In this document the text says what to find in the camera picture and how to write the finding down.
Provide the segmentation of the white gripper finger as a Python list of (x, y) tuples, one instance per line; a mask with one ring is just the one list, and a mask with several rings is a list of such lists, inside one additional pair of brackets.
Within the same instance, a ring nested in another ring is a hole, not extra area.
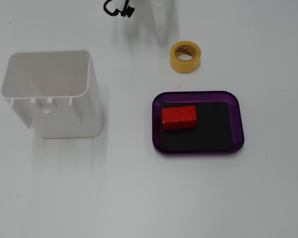
[(150, 0), (156, 34), (159, 40), (166, 40), (170, 32), (173, 0)]

